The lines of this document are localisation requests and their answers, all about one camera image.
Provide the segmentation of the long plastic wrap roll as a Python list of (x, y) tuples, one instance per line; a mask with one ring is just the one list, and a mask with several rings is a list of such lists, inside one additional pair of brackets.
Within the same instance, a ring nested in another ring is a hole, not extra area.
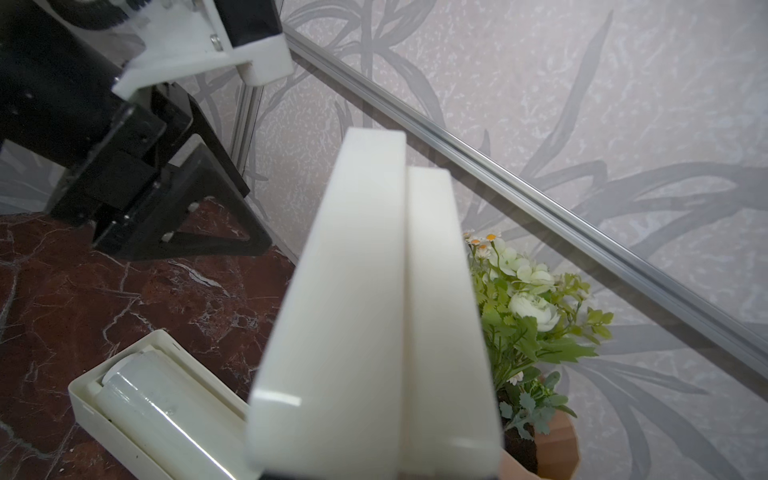
[(159, 350), (131, 354), (101, 380), (95, 403), (174, 479), (256, 479), (244, 420)]

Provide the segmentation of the cream wrap dispenser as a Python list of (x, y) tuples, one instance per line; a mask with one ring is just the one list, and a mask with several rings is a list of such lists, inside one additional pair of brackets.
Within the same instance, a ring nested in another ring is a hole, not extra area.
[(247, 404), (156, 330), (72, 380), (77, 423), (138, 479), (258, 479)]
[(249, 395), (274, 479), (492, 479), (502, 434), (452, 178), (352, 128)]

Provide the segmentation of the potted artificial flower plant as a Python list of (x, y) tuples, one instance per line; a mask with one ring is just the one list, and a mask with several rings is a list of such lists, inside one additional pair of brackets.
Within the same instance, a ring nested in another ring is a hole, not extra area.
[(548, 434), (556, 413), (573, 416), (561, 375), (544, 364), (596, 356), (611, 338), (613, 313), (588, 305), (591, 286), (576, 274), (554, 274), (494, 234), (467, 233), (474, 289), (507, 454), (539, 470), (535, 437)]

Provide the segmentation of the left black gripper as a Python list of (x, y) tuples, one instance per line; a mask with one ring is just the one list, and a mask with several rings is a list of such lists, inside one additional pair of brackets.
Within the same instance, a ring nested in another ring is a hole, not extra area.
[[(93, 248), (122, 260), (266, 253), (250, 189), (194, 97), (162, 83), (126, 101), (112, 91), (117, 75), (35, 2), (2, 2), (1, 138), (66, 168), (51, 215), (74, 225), (115, 215), (97, 224)], [(204, 144), (164, 168), (193, 135)]]

